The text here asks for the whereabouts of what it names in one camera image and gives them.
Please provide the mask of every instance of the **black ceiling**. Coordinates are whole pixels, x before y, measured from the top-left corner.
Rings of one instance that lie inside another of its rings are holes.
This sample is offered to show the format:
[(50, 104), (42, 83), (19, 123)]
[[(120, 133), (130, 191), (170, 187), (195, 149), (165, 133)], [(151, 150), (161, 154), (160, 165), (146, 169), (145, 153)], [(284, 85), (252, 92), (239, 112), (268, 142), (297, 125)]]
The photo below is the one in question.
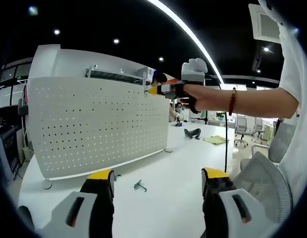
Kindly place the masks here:
[[(253, 0), (162, 0), (192, 29), (223, 75), (260, 76), (279, 80), (283, 57), (279, 44), (253, 38), (248, 9)], [(38, 7), (37, 16), (28, 7)], [(16, 3), (5, 6), (10, 20), (1, 27), (1, 62), (32, 57), (38, 45), (61, 44), (64, 49), (93, 51), (132, 60), (180, 77), (181, 65), (201, 51), (187, 34), (146, 0), (86, 0)], [(61, 30), (59, 36), (53, 30)], [(120, 44), (113, 44), (119, 38)], [(253, 69), (256, 55), (269, 46), (273, 53), (262, 54), (261, 73)], [(211, 67), (209, 73), (215, 74)], [(245, 80), (230, 79), (230, 83)], [(273, 86), (263, 81), (257, 85)]]

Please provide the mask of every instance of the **floor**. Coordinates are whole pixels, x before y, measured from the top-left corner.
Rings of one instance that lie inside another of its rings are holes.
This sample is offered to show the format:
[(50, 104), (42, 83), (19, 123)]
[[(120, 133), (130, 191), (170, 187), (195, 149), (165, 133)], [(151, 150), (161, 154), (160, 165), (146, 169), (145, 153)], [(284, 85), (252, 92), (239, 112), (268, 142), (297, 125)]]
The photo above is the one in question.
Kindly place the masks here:
[[(234, 151), (233, 151), (233, 159), (227, 164), (227, 172), (230, 175), (231, 179), (234, 179), (236, 175), (240, 172), (240, 160), (243, 158), (251, 158), (252, 156), (252, 150), (251, 147), (254, 145), (255, 140), (254, 137), (245, 135), (244, 140), (248, 142), (248, 146), (244, 147), (243, 144), (240, 145), (238, 143), (237, 146), (234, 146)], [(257, 140), (257, 143), (261, 143), (262, 145), (266, 145), (266, 141), (262, 141), (260, 139)], [(258, 148), (257, 151), (260, 151), (263, 153), (266, 157), (268, 157), (268, 150)], [(24, 162), (23, 166), (18, 170), (18, 174), (23, 178), (24, 174), (26, 172), (28, 166), (28, 162)], [(22, 179), (18, 175), (16, 176), (15, 180), (8, 185), (8, 192), (11, 195), (12, 201), (15, 203), (17, 206), (18, 203), (18, 196), (19, 196), (19, 190), (21, 186)]]

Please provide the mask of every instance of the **hair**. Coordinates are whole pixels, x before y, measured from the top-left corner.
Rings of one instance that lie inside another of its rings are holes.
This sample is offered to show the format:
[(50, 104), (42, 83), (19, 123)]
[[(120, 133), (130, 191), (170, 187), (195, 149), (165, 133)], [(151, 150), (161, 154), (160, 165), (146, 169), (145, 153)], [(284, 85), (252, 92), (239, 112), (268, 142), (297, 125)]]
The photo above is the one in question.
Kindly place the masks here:
[(177, 106), (178, 106), (179, 104), (181, 104), (181, 106), (183, 106), (182, 103), (178, 102), (178, 103), (175, 104), (175, 108), (177, 108)]
[(152, 80), (152, 83), (153, 83), (155, 80), (156, 80), (158, 83), (163, 84), (163, 83), (165, 83), (165, 82), (167, 81), (167, 76), (165, 76), (164, 73), (162, 73), (162, 72), (156, 70), (155, 72), (153, 72), (153, 80)]

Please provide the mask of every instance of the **white shirt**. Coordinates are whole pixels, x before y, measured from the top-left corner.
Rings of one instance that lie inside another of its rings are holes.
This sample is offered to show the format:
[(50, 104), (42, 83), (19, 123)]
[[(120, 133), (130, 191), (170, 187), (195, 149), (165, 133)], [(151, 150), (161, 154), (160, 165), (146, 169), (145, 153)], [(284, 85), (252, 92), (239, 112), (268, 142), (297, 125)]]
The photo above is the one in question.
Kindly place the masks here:
[(172, 115), (169, 114), (169, 122), (173, 122), (173, 121), (177, 120), (177, 117), (179, 117), (180, 120), (183, 121), (183, 120), (184, 120), (184, 117), (185, 117), (183, 111), (181, 111), (181, 112), (179, 112), (179, 113), (176, 112), (175, 118), (173, 118)]
[(307, 58), (295, 31), (281, 25), (279, 29), (284, 56), (279, 87), (301, 105), (297, 129), (279, 169), (289, 184), (294, 204), (297, 204), (307, 184)]

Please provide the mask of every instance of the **red bracelet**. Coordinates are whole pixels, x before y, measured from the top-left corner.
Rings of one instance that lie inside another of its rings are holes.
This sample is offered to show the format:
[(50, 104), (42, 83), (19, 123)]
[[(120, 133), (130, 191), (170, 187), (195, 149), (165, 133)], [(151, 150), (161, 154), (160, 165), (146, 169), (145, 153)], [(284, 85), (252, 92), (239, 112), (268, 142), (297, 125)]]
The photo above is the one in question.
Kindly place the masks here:
[(231, 102), (229, 103), (229, 108), (228, 108), (228, 115), (231, 116), (233, 109), (234, 109), (234, 105), (235, 105), (235, 101), (236, 101), (236, 88), (233, 88), (233, 93), (232, 93), (232, 97), (231, 97)]

